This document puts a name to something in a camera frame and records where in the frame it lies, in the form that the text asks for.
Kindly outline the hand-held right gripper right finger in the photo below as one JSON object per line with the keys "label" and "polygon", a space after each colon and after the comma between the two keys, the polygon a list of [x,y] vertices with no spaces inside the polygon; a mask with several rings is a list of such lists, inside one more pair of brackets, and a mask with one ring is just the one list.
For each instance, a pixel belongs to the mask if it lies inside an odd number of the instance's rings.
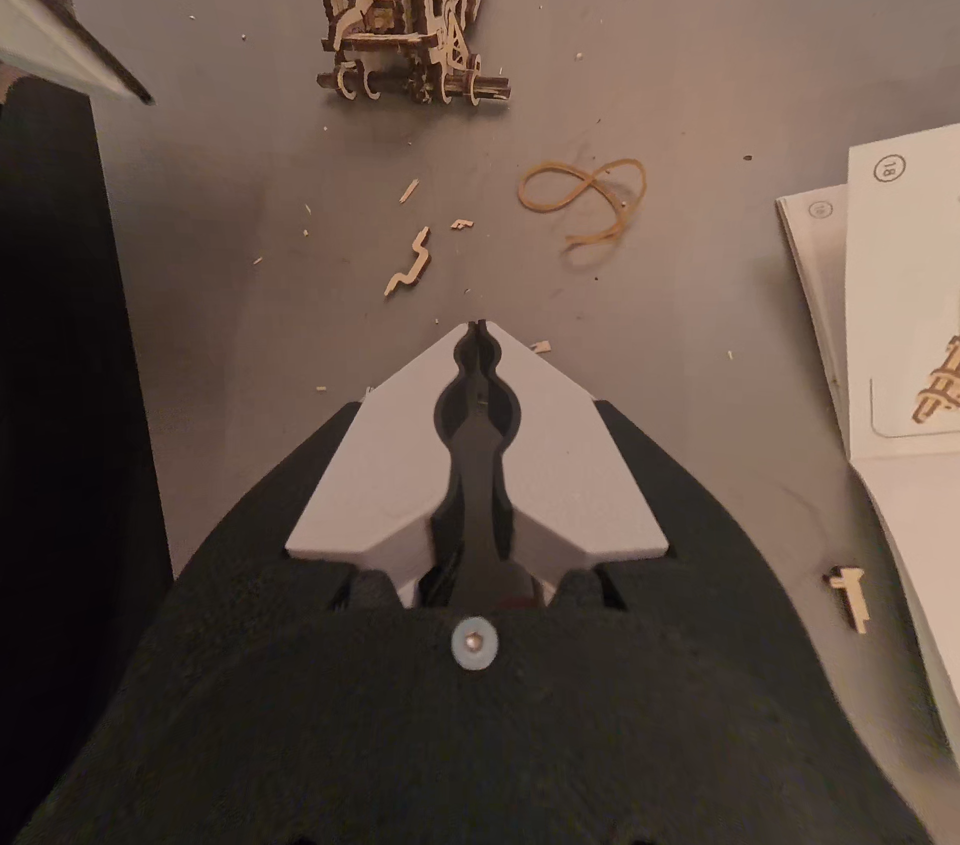
{"label": "hand-held right gripper right finger", "polygon": [[573,571],[664,557],[666,534],[598,401],[494,322],[480,323],[480,367],[501,435],[491,486],[500,557],[546,595]]}

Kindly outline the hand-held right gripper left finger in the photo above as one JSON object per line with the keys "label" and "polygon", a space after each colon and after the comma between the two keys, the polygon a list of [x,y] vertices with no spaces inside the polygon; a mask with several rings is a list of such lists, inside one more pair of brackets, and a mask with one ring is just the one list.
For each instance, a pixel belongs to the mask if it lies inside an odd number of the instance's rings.
{"label": "hand-held right gripper left finger", "polygon": [[368,392],[286,541],[296,560],[386,575],[405,607],[455,565],[462,472],[451,445],[470,413],[476,327],[461,323]]}

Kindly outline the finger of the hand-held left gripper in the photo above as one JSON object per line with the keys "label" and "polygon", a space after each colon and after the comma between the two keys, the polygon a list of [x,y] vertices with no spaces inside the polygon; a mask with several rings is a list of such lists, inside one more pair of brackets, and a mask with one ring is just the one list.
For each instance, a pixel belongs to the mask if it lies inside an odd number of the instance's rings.
{"label": "finger of the hand-held left gripper", "polygon": [[146,86],[59,0],[1,0],[1,59],[78,93],[154,104]]}

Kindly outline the large tan rubber band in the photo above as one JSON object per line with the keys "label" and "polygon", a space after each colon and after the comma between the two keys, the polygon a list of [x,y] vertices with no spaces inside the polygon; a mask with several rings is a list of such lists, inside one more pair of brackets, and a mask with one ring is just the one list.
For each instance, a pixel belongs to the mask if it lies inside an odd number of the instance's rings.
{"label": "large tan rubber band", "polygon": [[[634,170],[639,182],[638,187],[627,196],[622,196],[619,193],[621,186],[611,181],[613,173],[624,168]],[[568,178],[573,184],[555,201],[537,201],[530,196],[529,186],[534,180],[547,175]],[[648,191],[647,169],[639,159],[634,157],[621,157],[605,162],[592,172],[572,163],[545,160],[520,177],[516,197],[523,209],[538,215],[560,212],[587,193],[595,193],[606,202],[613,214],[611,223],[599,231],[568,235],[564,239],[562,251],[570,253],[578,249],[618,243],[642,209]]]}

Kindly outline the illustrated instruction booklet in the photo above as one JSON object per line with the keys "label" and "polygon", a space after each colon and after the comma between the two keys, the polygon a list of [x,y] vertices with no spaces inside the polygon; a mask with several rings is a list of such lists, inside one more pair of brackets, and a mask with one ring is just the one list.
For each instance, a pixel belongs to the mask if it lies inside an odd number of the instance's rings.
{"label": "illustrated instruction booklet", "polygon": [[853,146],[844,184],[775,207],[957,762],[959,125]]}

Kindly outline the zigzag wooden piece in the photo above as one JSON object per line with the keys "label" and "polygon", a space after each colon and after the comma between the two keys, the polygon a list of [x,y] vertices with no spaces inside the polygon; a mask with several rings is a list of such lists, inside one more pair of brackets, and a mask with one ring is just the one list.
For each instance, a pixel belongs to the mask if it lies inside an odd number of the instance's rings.
{"label": "zigzag wooden piece", "polygon": [[401,287],[414,287],[422,278],[431,262],[431,254],[427,247],[430,235],[431,228],[429,226],[424,226],[416,234],[411,244],[414,260],[408,270],[395,272],[390,277],[383,292],[385,299],[391,298]]}

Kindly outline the small T-shaped wooden piece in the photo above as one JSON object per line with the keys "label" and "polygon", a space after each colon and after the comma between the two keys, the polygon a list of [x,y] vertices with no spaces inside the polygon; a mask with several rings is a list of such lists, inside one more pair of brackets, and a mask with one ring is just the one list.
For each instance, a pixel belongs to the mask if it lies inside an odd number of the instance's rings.
{"label": "small T-shaped wooden piece", "polygon": [[865,570],[859,565],[835,565],[823,578],[841,601],[850,628],[859,636],[867,635],[871,621],[864,578]]}

